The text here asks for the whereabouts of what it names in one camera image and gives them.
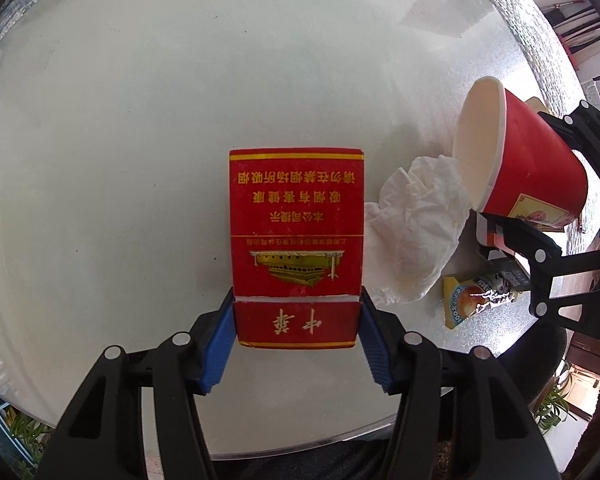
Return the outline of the red paper cup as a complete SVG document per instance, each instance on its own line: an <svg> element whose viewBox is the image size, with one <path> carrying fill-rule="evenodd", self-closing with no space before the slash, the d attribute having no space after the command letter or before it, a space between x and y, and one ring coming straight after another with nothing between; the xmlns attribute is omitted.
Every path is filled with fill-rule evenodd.
<svg viewBox="0 0 600 480"><path fill-rule="evenodd" d="M562 229L588 197L582 162L541 115L494 77L469 89L452 156L480 214Z"/></svg>

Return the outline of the white tissue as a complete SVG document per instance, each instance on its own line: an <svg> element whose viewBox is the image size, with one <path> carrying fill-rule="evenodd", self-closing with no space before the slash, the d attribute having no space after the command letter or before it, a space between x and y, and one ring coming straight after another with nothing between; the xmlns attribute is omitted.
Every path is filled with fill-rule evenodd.
<svg viewBox="0 0 600 480"><path fill-rule="evenodd" d="M375 304L424 298L460 244L470 200L454 157L419 156L365 204L363 285Z"/></svg>

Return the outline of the red cigarette box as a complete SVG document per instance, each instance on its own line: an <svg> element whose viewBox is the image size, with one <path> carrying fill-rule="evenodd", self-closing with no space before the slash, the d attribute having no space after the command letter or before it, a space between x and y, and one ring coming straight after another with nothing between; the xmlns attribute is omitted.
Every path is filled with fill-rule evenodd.
<svg viewBox="0 0 600 480"><path fill-rule="evenodd" d="M351 348L364 252L359 148L228 154L237 339L275 350Z"/></svg>

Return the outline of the black orange small box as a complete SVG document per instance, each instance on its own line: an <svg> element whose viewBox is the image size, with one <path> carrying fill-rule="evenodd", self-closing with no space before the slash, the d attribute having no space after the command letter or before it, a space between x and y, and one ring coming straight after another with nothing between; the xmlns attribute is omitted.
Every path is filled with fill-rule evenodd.
<svg viewBox="0 0 600 480"><path fill-rule="evenodd" d="M478 214L476 219L478 254L486 261L514 258L516 252L506 246L502 229L492 220Z"/></svg>

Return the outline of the yellow candy wrapper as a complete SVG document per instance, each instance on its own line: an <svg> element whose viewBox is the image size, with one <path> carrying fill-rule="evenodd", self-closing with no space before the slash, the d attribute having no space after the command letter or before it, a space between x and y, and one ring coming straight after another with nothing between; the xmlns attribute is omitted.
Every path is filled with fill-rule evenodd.
<svg viewBox="0 0 600 480"><path fill-rule="evenodd" d="M521 292L529 289L530 280L524 271L498 271L462 282L455 276L444 276L444 324L454 330L484 310L515 301Z"/></svg>

